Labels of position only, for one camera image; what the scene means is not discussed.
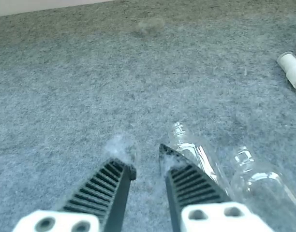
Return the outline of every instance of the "screw hole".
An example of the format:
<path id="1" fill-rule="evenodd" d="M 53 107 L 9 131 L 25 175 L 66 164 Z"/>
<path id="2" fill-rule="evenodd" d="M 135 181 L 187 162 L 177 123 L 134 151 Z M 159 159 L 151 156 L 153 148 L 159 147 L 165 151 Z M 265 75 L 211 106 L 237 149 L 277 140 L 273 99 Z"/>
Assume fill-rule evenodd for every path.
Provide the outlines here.
<path id="1" fill-rule="evenodd" d="M 55 222 L 56 221 L 53 217 L 45 217 L 36 224 L 35 230 L 37 232 L 49 231 L 53 228 L 53 226 L 55 225 Z"/>
<path id="2" fill-rule="evenodd" d="M 202 210 L 193 210 L 189 213 L 189 219 L 206 220 L 208 219 L 208 216 Z"/>
<path id="3" fill-rule="evenodd" d="M 87 221 L 80 221 L 73 226 L 72 232 L 88 232 L 90 230 L 90 223 Z"/>
<path id="4" fill-rule="evenodd" d="M 224 215 L 227 217 L 242 217 L 244 216 L 243 212 L 237 207 L 226 208 L 224 210 Z"/>

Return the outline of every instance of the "white object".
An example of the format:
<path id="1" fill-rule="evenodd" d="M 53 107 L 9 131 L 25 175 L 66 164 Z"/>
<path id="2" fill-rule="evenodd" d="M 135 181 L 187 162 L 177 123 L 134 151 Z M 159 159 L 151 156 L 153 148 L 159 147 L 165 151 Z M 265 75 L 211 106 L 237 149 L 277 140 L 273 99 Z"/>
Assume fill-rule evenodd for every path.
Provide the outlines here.
<path id="1" fill-rule="evenodd" d="M 109 0 L 0 0 L 0 16 L 93 4 Z"/>
<path id="2" fill-rule="evenodd" d="M 277 62 L 286 73 L 290 83 L 296 88 L 296 56 L 292 52 L 285 52 L 279 56 Z"/>
<path id="3" fill-rule="evenodd" d="M 273 232 L 246 206 L 236 202 L 188 205 L 181 211 L 181 232 Z"/>
<path id="4" fill-rule="evenodd" d="M 23 217 L 13 232 L 99 232 L 99 226 L 91 214 L 37 210 Z"/>

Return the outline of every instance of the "plastic bottle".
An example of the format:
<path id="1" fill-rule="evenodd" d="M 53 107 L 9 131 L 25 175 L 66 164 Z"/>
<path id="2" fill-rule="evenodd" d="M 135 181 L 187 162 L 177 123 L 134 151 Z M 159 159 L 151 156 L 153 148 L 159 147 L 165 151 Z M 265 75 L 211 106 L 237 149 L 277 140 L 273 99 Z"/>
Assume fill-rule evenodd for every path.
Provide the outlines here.
<path id="1" fill-rule="evenodd" d="M 215 152 L 204 139 L 196 138 L 185 125 L 175 123 L 169 134 L 170 147 L 202 169 L 230 197 L 233 197 L 230 184 L 221 169 Z"/>
<path id="2" fill-rule="evenodd" d="M 296 232 L 296 193 L 278 168 L 257 161 L 245 146 L 234 157 L 231 181 L 238 201 L 276 232 Z"/>

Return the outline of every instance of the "gray carpet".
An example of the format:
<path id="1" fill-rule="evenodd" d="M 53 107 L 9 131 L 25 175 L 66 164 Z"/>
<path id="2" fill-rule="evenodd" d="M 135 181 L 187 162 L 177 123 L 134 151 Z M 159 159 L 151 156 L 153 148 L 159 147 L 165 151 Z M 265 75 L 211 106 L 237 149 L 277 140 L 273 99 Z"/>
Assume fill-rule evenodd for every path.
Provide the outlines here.
<path id="1" fill-rule="evenodd" d="M 139 30 L 151 18 L 164 28 Z M 117 134 L 138 150 L 123 231 L 170 232 L 157 157 L 177 120 L 216 147 L 229 178 L 230 151 L 247 143 L 296 183 L 296 91 L 276 63 L 295 50 L 296 0 L 118 0 L 0 17 L 0 232 L 52 208 L 108 146 L 123 149 Z"/>

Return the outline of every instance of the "bottle cap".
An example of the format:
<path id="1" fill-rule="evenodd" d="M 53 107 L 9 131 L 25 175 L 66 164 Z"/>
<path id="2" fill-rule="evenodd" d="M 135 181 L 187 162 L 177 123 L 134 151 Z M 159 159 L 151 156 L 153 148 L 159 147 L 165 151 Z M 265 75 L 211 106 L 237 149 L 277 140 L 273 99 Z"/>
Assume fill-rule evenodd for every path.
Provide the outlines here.
<path id="1" fill-rule="evenodd" d="M 292 86 L 296 88 L 296 56 L 292 52 L 285 52 L 279 56 L 277 62 Z"/>

